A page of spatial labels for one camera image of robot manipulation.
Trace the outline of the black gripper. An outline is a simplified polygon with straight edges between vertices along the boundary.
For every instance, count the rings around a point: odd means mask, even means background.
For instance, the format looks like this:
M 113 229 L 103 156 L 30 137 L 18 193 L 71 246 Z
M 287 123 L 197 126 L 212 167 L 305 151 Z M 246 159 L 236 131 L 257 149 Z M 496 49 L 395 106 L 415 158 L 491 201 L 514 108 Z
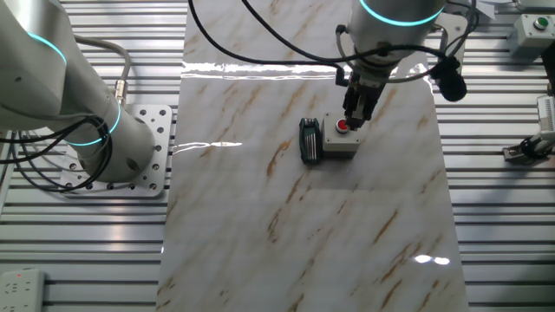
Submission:
M 385 83 L 371 81 L 355 70 L 351 72 L 343 101 L 345 123 L 349 129 L 359 129 L 371 120 L 385 86 Z

